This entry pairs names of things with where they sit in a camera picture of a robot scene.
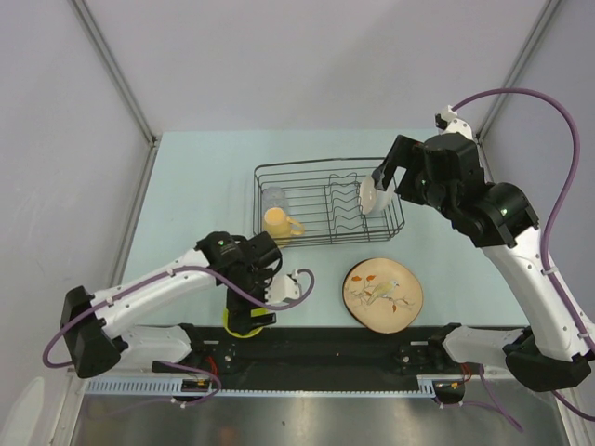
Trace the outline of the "yellow mug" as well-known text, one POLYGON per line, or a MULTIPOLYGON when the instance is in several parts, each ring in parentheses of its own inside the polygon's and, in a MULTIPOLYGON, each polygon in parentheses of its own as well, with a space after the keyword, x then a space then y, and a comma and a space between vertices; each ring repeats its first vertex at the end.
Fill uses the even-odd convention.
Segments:
POLYGON ((279 248, 285 248, 293 237, 305 233, 302 223, 290 217, 283 208, 272 207, 263 216, 263 229, 273 238, 279 248))

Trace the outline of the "clear plastic cup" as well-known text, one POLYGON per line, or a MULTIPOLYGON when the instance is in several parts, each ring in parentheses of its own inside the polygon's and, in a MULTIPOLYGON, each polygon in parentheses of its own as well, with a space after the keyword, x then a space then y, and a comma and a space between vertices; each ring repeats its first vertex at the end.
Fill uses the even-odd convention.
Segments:
POLYGON ((261 193, 261 211, 265 215, 269 209, 281 208, 284 211, 287 209, 287 199, 285 192, 279 187, 268 187, 261 193))

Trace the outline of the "white bowl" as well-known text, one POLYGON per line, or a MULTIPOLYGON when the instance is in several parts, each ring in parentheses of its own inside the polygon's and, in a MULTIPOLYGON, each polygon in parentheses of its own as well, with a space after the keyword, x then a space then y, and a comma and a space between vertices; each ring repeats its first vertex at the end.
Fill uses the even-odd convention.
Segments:
POLYGON ((375 188, 371 176, 367 176, 360 184, 359 203, 363 215, 375 215, 383 212, 392 202, 395 186, 390 183, 386 190, 375 188))

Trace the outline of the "black wire dish rack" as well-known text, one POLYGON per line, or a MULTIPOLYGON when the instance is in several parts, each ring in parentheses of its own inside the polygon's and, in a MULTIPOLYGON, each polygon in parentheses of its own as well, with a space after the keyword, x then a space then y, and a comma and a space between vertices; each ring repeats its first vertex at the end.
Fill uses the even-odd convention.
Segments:
POLYGON ((286 213, 305 226, 288 246, 385 242, 405 226, 397 196, 381 211, 366 215, 359 189, 380 157, 326 158, 261 164, 254 170, 252 228, 264 230, 265 193, 280 190, 286 213))

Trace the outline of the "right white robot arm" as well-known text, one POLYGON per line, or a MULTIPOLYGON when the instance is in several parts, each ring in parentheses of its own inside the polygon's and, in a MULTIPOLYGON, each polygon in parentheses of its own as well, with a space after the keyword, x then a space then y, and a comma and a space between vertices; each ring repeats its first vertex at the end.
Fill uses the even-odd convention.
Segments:
POLYGON ((375 190, 386 191, 398 168, 399 198, 434 208, 481 249, 529 323, 510 331, 448 324, 431 340, 430 365, 440 373, 463 362, 505 369, 535 392, 581 384, 594 354, 546 273, 538 217, 524 193, 486 181, 476 143, 459 133, 424 142, 398 136, 371 175, 375 190))

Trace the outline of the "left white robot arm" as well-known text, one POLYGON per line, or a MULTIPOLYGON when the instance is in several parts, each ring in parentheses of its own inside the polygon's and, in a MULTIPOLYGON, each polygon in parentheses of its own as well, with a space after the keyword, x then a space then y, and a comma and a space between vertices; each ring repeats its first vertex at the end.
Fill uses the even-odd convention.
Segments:
POLYGON ((125 333, 150 312, 188 292, 225 285, 228 327, 238 335, 275 323, 273 314, 253 315, 283 265, 273 238, 250 239, 212 232, 168 265, 133 282, 90 294, 84 286, 65 298, 59 327, 80 378, 110 371, 133 350, 125 333))

